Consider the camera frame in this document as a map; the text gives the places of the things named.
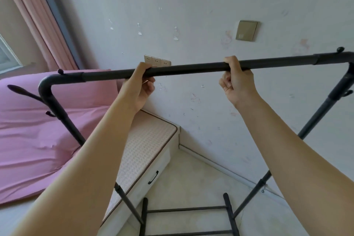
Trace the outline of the person's right hand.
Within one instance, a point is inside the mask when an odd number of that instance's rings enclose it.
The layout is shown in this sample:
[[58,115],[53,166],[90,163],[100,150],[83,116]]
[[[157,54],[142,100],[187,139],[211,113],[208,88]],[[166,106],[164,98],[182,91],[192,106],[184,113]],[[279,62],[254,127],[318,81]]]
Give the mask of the person's right hand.
[[241,70],[240,91],[224,91],[224,93],[227,99],[238,111],[253,107],[256,103],[258,103],[258,101],[261,100],[261,97],[256,90],[254,74],[251,70]]

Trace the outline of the person's left hand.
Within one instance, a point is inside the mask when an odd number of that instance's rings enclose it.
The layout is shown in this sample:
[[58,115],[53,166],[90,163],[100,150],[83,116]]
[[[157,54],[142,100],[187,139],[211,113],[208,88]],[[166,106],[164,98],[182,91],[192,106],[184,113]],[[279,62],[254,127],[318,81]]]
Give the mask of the person's left hand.
[[125,80],[123,83],[122,88],[117,96],[117,100],[129,111],[137,113],[143,108],[149,96],[138,95],[135,69],[132,76]]

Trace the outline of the black metal clothes rack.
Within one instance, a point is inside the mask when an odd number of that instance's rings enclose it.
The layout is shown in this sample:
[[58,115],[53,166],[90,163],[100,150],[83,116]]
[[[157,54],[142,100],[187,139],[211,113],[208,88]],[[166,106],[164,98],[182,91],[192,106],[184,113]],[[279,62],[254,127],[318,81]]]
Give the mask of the black metal clothes rack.
[[[302,66],[302,65],[328,65],[328,64],[341,64],[348,63],[349,67],[342,79],[336,84],[334,89],[330,92],[326,100],[314,113],[311,119],[301,129],[298,136],[304,139],[312,129],[322,120],[327,112],[339,101],[341,98],[351,95],[353,90],[350,88],[354,85],[354,52],[344,52],[344,47],[337,48],[335,53],[314,54],[306,56],[293,56],[282,58],[270,58],[270,59],[256,59],[256,60],[242,60],[240,66],[242,70],[253,70],[260,68],[275,68],[275,67],[289,67],[289,66]],[[149,68],[144,77],[155,76],[172,76],[180,74],[192,74],[192,73],[207,73],[207,72],[220,72],[229,71],[230,67],[226,63],[205,63],[205,64],[189,64],[189,65],[177,65],[170,67],[158,67]],[[128,79],[134,73],[133,69],[128,70],[114,70],[104,72],[75,72],[65,73],[62,69],[58,70],[58,74],[51,75],[44,78],[38,86],[39,95],[34,95],[27,90],[16,86],[7,85],[8,89],[14,93],[25,95],[45,104],[50,111],[46,114],[51,117],[58,118],[60,122],[66,127],[70,134],[77,140],[82,146],[85,143],[84,137],[79,130],[73,124],[68,117],[64,108],[57,101],[51,91],[53,85],[63,85],[70,83],[85,83],[93,81],[107,81],[115,79]],[[270,171],[259,180],[255,187],[251,190],[250,194],[244,199],[241,205],[232,212],[232,204],[230,202],[227,193],[223,194],[224,205],[221,206],[208,206],[208,207],[192,207],[192,208],[175,208],[175,209],[161,209],[161,210],[148,210],[148,198],[143,199],[141,215],[136,211],[135,207],[123,191],[123,189],[115,183],[114,190],[119,194],[122,200],[125,202],[128,209],[135,216],[140,223],[139,236],[209,236],[209,235],[222,235],[232,234],[233,236],[240,236],[239,230],[236,224],[236,217],[246,207],[246,205],[254,198],[259,192],[264,192],[267,181],[271,178]],[[191,232],[191,233],[179,233],[179,234],[161,234],[161,235],[146,235],[146,223],[147,216],[151,213],[171,213],[179,211],[202,211],[202,210],[214,210],[225,209],[230,221],[230,230],[219,231],[203,231],[203,232]]]

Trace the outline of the person's right forearm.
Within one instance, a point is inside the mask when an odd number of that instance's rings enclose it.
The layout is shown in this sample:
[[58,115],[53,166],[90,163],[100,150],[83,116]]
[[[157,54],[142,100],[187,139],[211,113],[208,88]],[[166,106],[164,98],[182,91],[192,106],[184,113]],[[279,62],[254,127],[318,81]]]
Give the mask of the person's right forearm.
[[307,233],[354,236],[354,182],[301,140],[259,95],[240,96],[235,108]]

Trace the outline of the person's left forearm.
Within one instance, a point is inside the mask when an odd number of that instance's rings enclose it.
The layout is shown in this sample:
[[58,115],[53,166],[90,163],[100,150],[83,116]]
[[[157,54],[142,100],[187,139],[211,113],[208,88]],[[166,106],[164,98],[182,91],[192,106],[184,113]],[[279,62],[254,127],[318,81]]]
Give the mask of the person's left forearm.
[[11,236],[97,236],[138,111],[131,99],[117,98]]

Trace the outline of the beige patterned mattress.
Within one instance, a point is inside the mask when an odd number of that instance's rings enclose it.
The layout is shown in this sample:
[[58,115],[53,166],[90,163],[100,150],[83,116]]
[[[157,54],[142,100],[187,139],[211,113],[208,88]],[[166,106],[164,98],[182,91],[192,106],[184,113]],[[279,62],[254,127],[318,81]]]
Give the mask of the beige patterned mattress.
[[[179,126],[152,114],[136,114],[123,152],[116,182],[134,207],[142,201],[169,164],[177,148]],[[148,185],[156,171],[159,175]]]

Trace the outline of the white skirting board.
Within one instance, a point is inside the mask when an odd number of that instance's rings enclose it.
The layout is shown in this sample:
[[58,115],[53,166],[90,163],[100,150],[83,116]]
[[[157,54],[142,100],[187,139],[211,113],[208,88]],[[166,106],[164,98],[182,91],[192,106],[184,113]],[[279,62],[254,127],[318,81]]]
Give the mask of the white skirting board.
[[[218,165],[215,162],[212,162],[211,160],[203,157],[202,155],[196,153],[195,151],[193,151],[193,150],[191,150],[191,149],[189,149],[189,148],[187,148],[187,147],[185,147],[185,146],[183,146],[181,144],[179,144],[179,149],[184,151],[184,152],[186,152],[186,153],[188,153],[188,154],[190,154],[191,156],[193,156],[197,160],[200,160],[200,161],[206,163],[207,165],[215,168],[216,170],[226,174],[227,176],[229,176],[229,177],[241,182],[242,184],[246,185],[250,189],[254,188],[256,186],[256,184],[257,184],[257,183],[255,183],[253,181],[250,181],[250,180],[248,180],[248,179],[246,179],[246,178],[244,178],[244,177],[242,177],[242,176],[240,176],[240,175],[238,175],[238,174],[236,174],[236,173],[234,173],[234,172],[232,172],[232,171],[230,171],[230,170]],[[277,203],[279,203],[279,204],[281,204],[281,205],[283,205],[285,207],[290,208],[290,206],[288,205],[288,203],[285,201],[285,199],[282,196],[279,196],[278,194],[274,193],[270,189],[264,188],[263,194],[265,196],[268,196],[269,198],[271,198],[273,201],[276,201]]]

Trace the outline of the pink bed sheet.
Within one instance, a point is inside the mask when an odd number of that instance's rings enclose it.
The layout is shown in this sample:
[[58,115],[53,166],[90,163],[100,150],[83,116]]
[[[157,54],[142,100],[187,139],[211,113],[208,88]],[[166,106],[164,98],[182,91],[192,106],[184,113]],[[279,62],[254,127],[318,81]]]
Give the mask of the pink bed sheet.
[[[43,192],[68,165],[80,144],[48,107],[8,85],[39,95],[39,82],[54,72],[0,80],[0,205]],[[116,80],[55,85],[52,92],[85,139],[116,99]]]

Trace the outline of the pink curtain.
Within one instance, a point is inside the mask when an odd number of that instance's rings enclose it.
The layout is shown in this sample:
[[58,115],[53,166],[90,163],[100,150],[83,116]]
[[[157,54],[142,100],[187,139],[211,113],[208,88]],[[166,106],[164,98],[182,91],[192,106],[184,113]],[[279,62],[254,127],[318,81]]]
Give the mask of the pink curtain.
[[78,70],[46,0],[14,0],[50,71]]

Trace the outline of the beige wall socket panel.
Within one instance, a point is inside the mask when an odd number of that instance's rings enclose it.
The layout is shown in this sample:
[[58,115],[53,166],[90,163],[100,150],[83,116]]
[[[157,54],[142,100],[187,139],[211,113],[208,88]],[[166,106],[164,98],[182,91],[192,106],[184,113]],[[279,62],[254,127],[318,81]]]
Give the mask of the beige wall socket panel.
[[151,64],[152,67],[169,67],[169,66],[171,66],[171,61],[155,58],[155,57],[152,57],[149,55],[144,55],[144,62]]

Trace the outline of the beige wall switch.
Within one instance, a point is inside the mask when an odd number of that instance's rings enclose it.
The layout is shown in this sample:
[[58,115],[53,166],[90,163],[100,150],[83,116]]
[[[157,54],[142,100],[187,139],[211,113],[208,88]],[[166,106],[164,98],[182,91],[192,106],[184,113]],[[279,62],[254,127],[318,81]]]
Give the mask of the beige wall switch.
[[259,22],[252,20],[240,20],[237,25],[236,37],[238,41],[252,42],[255,39]]

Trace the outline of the white bed frame with drawer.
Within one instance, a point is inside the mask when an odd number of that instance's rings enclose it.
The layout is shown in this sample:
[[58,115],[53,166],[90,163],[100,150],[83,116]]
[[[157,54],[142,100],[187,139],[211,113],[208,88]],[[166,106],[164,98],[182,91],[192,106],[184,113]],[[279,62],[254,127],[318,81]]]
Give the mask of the white bed frame with drawer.
[[[170,162],[170,149],[177,146],[178,134],[174,125],[130,131],[116,182],[134,210]],[[97,236],[116,236],[131,215],[114,188]]]

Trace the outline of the white window frame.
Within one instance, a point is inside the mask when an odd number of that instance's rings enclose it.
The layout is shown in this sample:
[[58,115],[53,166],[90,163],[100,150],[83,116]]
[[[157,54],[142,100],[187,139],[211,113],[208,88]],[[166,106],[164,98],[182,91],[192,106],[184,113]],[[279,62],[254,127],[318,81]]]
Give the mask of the white window frame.
[[23,67],[14,51],[0,34],[0,74]]

